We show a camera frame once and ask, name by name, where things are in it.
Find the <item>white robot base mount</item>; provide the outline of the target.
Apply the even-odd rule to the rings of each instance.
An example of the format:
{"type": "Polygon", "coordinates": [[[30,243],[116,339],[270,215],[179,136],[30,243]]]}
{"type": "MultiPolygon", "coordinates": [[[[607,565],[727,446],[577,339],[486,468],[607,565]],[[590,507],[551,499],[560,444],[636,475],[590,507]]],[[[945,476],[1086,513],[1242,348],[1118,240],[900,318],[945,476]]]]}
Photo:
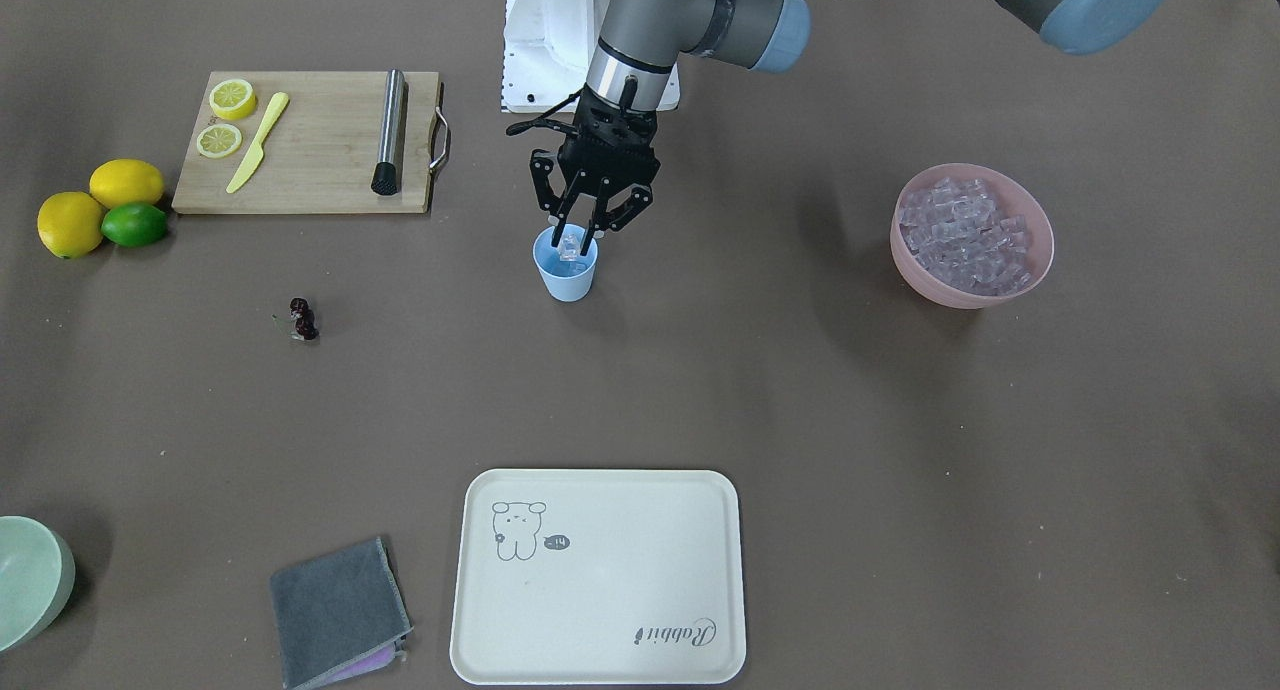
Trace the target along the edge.
{"type": "Polygon", "coordinates": [[[500,108],[576,111],[611,0],[506,0],[500,108]]]}

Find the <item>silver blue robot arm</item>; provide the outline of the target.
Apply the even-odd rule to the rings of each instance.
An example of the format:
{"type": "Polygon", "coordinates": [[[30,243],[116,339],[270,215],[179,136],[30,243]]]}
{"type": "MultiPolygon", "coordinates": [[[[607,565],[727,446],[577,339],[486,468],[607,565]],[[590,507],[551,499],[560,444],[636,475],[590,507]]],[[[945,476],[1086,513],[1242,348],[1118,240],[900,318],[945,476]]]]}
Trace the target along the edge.
{"type": "MultiPolygon", "coordinates": [[[[1068,55],[1119,44],[1164,0],[992,0],[1068,55]]],[[[572,93],[572,122],[544,111],[509,134],[548,128],[564,134],[556,154],[530,157],[538,202],[556,221],[559,245],[581,195],[591,216],[576,230],[586,253],[598,236],[620,230],[652,204],[659,161],[652,147],[657,111],[677,58],[713,58],[755,72],[790,70],[812,31],[805,0],[611,0],[585,83],[572,93]]]]}

